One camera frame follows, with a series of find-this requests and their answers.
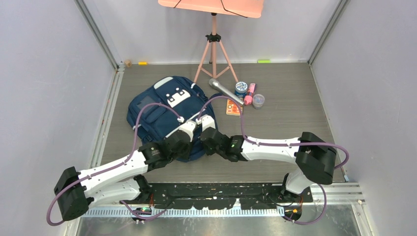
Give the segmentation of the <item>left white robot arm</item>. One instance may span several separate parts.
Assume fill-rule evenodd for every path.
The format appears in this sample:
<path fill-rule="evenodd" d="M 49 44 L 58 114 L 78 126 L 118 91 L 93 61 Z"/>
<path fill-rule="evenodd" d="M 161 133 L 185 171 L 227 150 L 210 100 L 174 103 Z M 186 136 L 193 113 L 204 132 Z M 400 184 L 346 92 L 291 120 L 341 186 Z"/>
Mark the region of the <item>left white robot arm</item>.
<path fill-rule="evenodd" d="M 135 199 L 144 204 L 151 191 L 142 175 L 187 156 L 192 139 L 192 131 L 179 129 L 162 141 L 147 143 L 132 155 L 108 164 L 83 171 L 69 167 L 54 187 L 51 204 L 58 204 L 62 221 L 76 219 L 90 207 L 112 201 Z"/>

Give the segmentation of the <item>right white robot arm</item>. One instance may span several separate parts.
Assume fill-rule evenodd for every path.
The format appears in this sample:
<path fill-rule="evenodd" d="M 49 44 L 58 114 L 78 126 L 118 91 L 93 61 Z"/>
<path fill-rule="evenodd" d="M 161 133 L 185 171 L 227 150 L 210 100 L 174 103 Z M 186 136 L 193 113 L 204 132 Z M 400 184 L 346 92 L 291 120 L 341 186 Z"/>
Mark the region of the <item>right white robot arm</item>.
<path fill-rule="evenodd" d="M 312 184 L 333 183 L 336 150 L 321 145 L 322 140 L 311 132 L 288 140 L 256 139 L 243 135 L 228 137 L 217 129 L 207 128 L 200 140 L 207 155 L 218 154 L 231 162 L 272 160 L 297 165 L 284 176 L 278 198 L 294 202 Z"/>

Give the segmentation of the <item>navy blue student backpack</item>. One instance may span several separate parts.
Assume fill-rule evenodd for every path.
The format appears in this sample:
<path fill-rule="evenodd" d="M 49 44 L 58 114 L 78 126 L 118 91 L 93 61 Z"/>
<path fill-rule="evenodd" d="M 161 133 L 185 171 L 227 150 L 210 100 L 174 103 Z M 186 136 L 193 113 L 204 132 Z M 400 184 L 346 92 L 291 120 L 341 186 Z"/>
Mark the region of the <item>navy blue student backpack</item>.
<path fill-rule="evenodd" d="M 181 76 L 168 76 L 133 98 L 128 106 L 126 120 L 137 131 L 142 144 L 158 143 L 174 133 L 184 117 L 196 121 L 198 116 L 209 115 L 215 118 L 214 109 L 207 104 L 209 97 L 190 79 Z M 189 162 L 205 156 L 200 141 L 202 128 L 197 126 L 192 140 Z"/>

